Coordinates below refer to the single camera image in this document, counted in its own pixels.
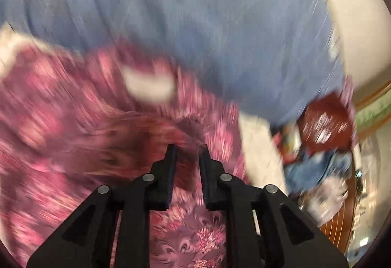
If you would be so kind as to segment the clear plastic bag with items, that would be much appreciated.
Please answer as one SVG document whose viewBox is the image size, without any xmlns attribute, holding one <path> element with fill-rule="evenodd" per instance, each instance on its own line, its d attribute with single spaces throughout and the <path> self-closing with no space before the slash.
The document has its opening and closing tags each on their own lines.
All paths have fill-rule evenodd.
<svg viewBox="0 0 391 268">
<path fill-rule="evenodd" d="M 327 177 L 310 192 L 305 201 L 305 210 L 318 227 L 326 224 L 339 212 L 348 197 L 346 181 L 338 176 Z"/>
</svg>

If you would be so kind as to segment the blue plaid pillow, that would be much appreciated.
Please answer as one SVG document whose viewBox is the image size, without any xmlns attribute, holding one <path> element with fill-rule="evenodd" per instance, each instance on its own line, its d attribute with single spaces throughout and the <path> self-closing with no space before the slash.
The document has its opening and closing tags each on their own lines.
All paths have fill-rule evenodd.
<svg viewBox="0 0 391 268">
<path fill-rule="evenodd" d="M 324 0 L 1 0 L 14 29 L 77 51 L 126 38 L 273 124 L 343 87 Z"/>
</svg>

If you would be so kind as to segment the purple floral shirt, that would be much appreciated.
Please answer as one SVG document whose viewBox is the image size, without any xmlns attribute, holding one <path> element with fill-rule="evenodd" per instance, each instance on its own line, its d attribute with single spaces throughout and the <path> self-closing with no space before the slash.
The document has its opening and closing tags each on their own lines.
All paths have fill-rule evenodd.
<svg viewBox="0 0 391 268">
<path fill-rule="evenodd" d="M 1 221 L 21 265 L 99 185 L 178 148 L 170 208 L 151 213 L 152 267 L 224 267 L 225 218 L 208 211 L 201 145 L 244 179 L 239 110 L 194 76 L 128 44 L 80 58 L 24 47 L 1 79 Z"/>
</svg>

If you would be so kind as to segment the cream leaf-print blanket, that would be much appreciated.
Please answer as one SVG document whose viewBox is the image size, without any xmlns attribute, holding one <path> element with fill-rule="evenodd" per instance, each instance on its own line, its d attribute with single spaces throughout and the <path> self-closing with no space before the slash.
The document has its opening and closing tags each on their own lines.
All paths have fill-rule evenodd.
<svg viewBox="0 0 391 268">
<path fill-rule="evenodd" d="M 49 54 L 57 49 L 63 50 L 62 47 L 50 45 L 31 35 L 15 32 L 8 23 L 4 23 L 1 26 L 2 79 L 6 78 L 15 65 L 17 54 L 29 45 Z M 176 91 L 173 74 L 147 74 L 124 66 L 121 67 L 121 75 L 130 95 L 148 104 L 169 101 Z M 282 158 L 272 141 L 270 124 L 258 116 L 240 113 L 239 127 L 245 166 L 251 183 L 260 188 L 273 184 L 286 192 Z"/>
</svg>

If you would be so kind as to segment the blue denim jeans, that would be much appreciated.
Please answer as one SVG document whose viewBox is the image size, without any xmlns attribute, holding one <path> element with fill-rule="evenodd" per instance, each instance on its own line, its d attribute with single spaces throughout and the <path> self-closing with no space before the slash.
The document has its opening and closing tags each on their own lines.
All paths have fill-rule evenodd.
<svg viewBox="0 0 391 268">
<path fill-rule="evenodd" d="M 330 176 L 348 179 L 352 173 L 353 154 L 350 151 L 323 151 L 284 167 L 289 193 L 312 190 Z"/>
</svg>

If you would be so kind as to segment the dark red plastic bag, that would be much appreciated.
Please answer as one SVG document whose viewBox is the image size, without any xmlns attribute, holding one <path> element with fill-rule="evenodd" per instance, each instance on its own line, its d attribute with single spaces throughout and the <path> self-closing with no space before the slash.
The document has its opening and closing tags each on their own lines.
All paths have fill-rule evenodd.
<svg viewBox="0 0 391 268">
<path fill-rule="evenodd" d="M 334 92 L 312 101 L 297 125 L 303 145 L 312 153 L 334 149 L 348 151 L 351 148 L 353 125 Z"/>
</svg>

